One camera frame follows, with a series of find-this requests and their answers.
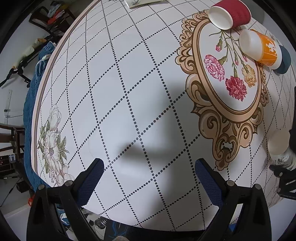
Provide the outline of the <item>dark teal cup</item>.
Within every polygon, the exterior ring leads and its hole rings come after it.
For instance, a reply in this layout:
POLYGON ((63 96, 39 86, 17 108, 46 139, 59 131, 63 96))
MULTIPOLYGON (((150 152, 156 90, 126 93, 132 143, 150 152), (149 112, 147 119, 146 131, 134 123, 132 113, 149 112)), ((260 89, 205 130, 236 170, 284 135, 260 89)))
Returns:
POLYGON ((274 70, 274 72, 277 74, 285 74, 285 73, 287 73, 287 71, 291 65, 292 59, 291 59, 289 52, 287 51, 287 49, 284 46, 280 45, 280 49, 281 49, 281 54, 282 54, 281 64, 280 64, 279 68, 274 70))

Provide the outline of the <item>orange and white paper cup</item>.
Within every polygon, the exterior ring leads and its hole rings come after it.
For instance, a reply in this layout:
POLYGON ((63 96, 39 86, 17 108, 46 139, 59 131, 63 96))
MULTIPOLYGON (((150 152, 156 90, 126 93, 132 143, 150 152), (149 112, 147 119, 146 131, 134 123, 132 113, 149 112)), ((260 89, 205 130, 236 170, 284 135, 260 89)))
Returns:
POLYGON ((282 52, 279 44, 270 37, 255 30, 244 29, 239 36, 243 54, 275 70, 280 67, 282 52))

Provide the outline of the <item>white floral paper cup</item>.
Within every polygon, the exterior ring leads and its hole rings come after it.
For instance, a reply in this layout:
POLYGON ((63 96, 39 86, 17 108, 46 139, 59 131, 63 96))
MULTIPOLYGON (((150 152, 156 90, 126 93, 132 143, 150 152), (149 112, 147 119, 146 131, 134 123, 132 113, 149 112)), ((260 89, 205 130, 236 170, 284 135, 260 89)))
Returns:
POLYGON ((145 4, 162 2, 162 0, 124 0, 124 2, 131 9, 145 4))

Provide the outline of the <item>red ribbed paper cup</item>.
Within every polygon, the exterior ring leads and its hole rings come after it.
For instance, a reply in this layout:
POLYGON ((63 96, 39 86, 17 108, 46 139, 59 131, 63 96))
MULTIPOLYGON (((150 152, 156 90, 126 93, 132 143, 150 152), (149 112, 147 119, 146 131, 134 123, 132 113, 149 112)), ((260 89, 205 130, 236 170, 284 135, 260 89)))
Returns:
POLYGON ((208 17, 217 28, 229 30, 248 24, 251 20, 251 11, 242 1, 222 0, 211 6, 208 17))

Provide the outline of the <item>blue quilted fabric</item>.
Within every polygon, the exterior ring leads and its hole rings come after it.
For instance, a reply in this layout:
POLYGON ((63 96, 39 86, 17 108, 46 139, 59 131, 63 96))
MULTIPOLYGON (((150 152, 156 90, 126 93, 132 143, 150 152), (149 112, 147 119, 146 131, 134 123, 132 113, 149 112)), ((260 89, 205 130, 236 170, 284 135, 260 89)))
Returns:
POLYGON ((46 69, 47 63, 56 45, 49 41, 39 52, 38 62, 35 66, 33 78, 30 82, 30 87, 27 92, 25 103, 23 105, 23 125, 25 127, 25 152, 23 158, 23 165, 30 186, 34 191, 40 184, 47 185, 34 171, 31 165, 31 141, 32 141, 32 117, 35 105, 35 100, 38 88, 46 69))

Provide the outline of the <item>black metal rack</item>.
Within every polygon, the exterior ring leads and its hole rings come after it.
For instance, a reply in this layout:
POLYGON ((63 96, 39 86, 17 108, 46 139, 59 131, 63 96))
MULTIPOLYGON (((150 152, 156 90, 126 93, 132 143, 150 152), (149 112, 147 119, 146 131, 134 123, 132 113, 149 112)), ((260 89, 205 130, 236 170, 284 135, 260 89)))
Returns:
POLYGON ((52 36, 65 33, 70 28, 68 19, 71 18, 73 21, 76 19, 69 6, 60 6, 52 16, 48 16, 48 13, 49 10, 41 6, 33 11, 29 22, 52 36))

